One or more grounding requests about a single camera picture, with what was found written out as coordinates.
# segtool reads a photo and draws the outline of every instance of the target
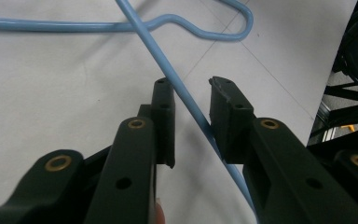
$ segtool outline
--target white floor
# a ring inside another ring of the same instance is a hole
[[[216,0],[131,3],[144,21],[174,13],[225,33],[245,24],[237,10]],[[255,25],[241,42],[201,40],[173,24],[152,34],[206,116],[208,79],[226,77],[258,117],[283,121],[306,144],[354,4],[250,0]],[[0,17],[125,21],[112,0],[0,1]],[[48,152],[71,148],[86,158],[110,145],[119,123],[150,102],[153,82],[162,76],[135,34],[0,32],[0,204]],[[158,168],[167,223],[255,223],[179,99],[176,105],[177,164]]]

